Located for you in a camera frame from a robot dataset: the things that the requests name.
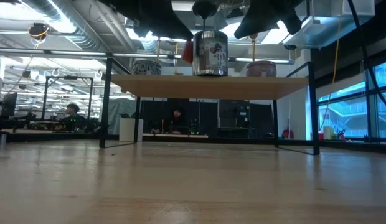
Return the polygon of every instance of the wooden shelf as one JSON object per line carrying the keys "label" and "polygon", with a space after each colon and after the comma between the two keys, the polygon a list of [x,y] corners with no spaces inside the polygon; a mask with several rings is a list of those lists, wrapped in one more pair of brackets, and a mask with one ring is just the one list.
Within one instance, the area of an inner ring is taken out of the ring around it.
{"label": "wooden shelf", "polygon": [[307,78],[113,75],[111,81],[140,97],[277,100],[308,85]]}

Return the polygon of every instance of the pole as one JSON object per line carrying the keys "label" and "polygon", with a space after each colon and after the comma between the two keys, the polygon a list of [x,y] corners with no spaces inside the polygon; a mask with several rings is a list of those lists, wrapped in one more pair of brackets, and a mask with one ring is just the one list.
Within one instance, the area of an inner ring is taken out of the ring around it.
{"label": "pole", "polygon": [[110,83],[111,83],[111,69],[113,66],[113,59],[107,58],[106,61],[106,76],[105,76],[105,91],[103,94],[103,109],[101,115],[101,129],[102,134],[99,140],[99,146],[101,148],[106,147],[106,138],[108,134],[108,102],[110,97]]}
{"label": "pole", "polygon": [[275,147],[279,147],[278,101],[273,100],[273,128]]}
{"label": "pole", "polygon": [[48,95],[48,82],[49,82],[50,77],[46,77],[45,81],[45,91],[44,91],[44,102],[42,104],[42,116],[41,116],[41,121],[45,119],[45,108],[46,108],[46,98]]}
{"label": "pole", "polygon": [[308,78],[309,78],[309,102],[311,104],[311,122],[312,122],[312,140],[313,140],[313,154],[320,154],[319,147],[319,127],[318,127],[318,106],[316,104],[316,86],[315,86],[315,72],[313,63],[308,62]]}
{"label": "pole", "polygon": [[90,116],[91,116],[92,93],[93,93],[93,78],[90,78],[90,80],[91,80],[91,88],[90,88],[90,92],[89,92],[88,120],[90,119]]}
{"label": "pole", "polygon": [[138,131],[139,131],[139,118],[141,116],[141,98],[136,97],[136,111],[135,111],[135,129],[133,133],[133,142],[138,142]]}

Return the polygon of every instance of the fluorescent light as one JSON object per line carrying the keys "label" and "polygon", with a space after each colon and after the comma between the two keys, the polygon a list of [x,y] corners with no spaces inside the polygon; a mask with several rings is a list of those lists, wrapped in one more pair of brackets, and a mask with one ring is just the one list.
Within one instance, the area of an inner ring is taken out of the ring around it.
{"label": "fluorescent light", "polygon": [[[236,58],[236,62],[253,62],[251,58]],[[273,63],[278,63],[278,64],[291,64],[292,61],[290,60],[278,60],[278,59],[265,59],[265,58],[257,58],[255,59],[256,62],[259,61],[269,61]]]}
{"label": "fluorescent light", "polygon": [[185,1],[172,1],[171,3],[174,11],[191,11],[194,4],[194,2]]}
{"label": "fluorescent light", "polygon": [[[158,37],[153,36],[153,33],[151,31],[148,32],[148,34],[145,37],[140,37],[138,34],[136,34],[132,28],[126,28],[126,32],[128,33],[129,37],[133,40],[140,40],[140,41],[152,41],[152,40],[158,40]],[[160,37],[161,41],[176,41],[176,42],[186,42],[186,40],[183,39],[170,39],[168,37]]]}
{"label": "fluorescent light", "polygon": [[241,22],[235,22],[233,24],[229,24],[229,25],[225,26],[220,31],[222,31],[228,37],[234,37],[235,36],[235,32],[236,32],[237,28],[240,26],[240,24],[241,24]]}
{"label": "fluorescent light", "polygon": [[74,90],[73,87],[68,86],[68,85],[62,85],[61,88],[62,88],[62,89],[65,89],[65,90],[68,90],[68,91],[73,91],[73,90]]}
{"label": "fluorescent light", "polygon": [[60,55],[89,55],[89,56],[106,56],[106,53],[102,52],[69,52],[65,50],[53,50],[53,54]]}
{"label": "fluorescent light", "polygon": [[[11,92],[11,93],[17,93],[18,95],[25,95],[25,96],[44,96],[43,93],[26,93],[26,92]],[[1,94],[8,94],[8,92],[2,91]],[[47,96],[69,96],[69,97],[76,97],[76,98],[79,98],[79,99],[89,99],[89,95],[71,94],[71,93],[67,93],[67,94],[63,94],[63,93],[48,93]],[[99,95],[92,95],[92,100],[99,100]]]}
{"label": "fluorescent light", "polygon": [[43,17],[44,15],[30,10],[22,4],[0,2],[0,19],[41,21]]}
{"label": "fluorescent light", "polygon": [[120,98],[135,100],[135,97],[133,97],[133,96],[110,96],[110,99],[120,99]]}
{"label": "fluorescent light", "polygon": [[[113,53],[115,57],[138,57],[138,58],[157,58],[156,54],[139,54],[139,53]],[[181,55],[175,55],[175,58],[181,58]],[[159,58],[168,58],[168,55],[159,55]]]}
{"label": "fluorescent light", "polygon": [[[306,24],[308,24],[309,22],[312,21],[312,17],[309,16],[304,22],[303,22],[303,25],[301,26],[301,29],[304,28],[304,26],[306,26]],[[283,41],[282,43],[285,44],[287,43],[291,38],[293,38],[294,35],[288,35]]]}
{"label": "fluorescent light", "polygon": [[279,44],[288,36],[288,31],[282,21],[278,21],[279,29],[272,29],[261,41],[261,44]]}
{"label": "fluorescent light", "polygon": [[19,53],[19,54],[44,54],[43,50],[36,49],[5,49],[0,48],[1,53]]}

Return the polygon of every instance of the metal canister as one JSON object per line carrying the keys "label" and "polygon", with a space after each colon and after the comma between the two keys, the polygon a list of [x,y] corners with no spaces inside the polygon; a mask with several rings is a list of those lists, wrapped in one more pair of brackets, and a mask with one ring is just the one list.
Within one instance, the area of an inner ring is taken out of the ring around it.
{"label": "metal canister", "polygon": [[228,37],[221,31],[194,35],[193,75],[228,75]]}

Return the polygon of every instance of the window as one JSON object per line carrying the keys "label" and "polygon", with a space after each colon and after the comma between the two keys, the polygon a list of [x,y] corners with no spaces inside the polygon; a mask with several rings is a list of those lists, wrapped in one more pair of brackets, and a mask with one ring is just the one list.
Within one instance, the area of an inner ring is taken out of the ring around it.
{"label": "window", "polygon": [[[348,95],[351,95],[353,93],[360,93],[360,92],[363,92],[365,90],[366,90],[365,82],[360,82],[360,83],[352,85],[348,88],[331,93],[330,99],[334,99],[334,98],[342,97],[342,96],[348,96]],[[322,102],[322,101],[327,101],[328,99],[329,99],[329,95],[326,95],[326,96],[320,97],[318,99],[318,101]]]}
{"label": "window", "polygon": [[379,87],[386,86],[386,62],[374,67],[374,70]]}
{"label": "window", "polygon": [[386,138],[386,105],[377,97],[377,112],[379,122],[379,136],[380,138]]}
{"label": "window", "polygon": [[[327,105],[319,107],[319,123],[323,122]],[[331,103],[323,127],[331,126],[334,132],[345,130],[346,137],[360,137],[367,134],[366,98],[356,98]]]}

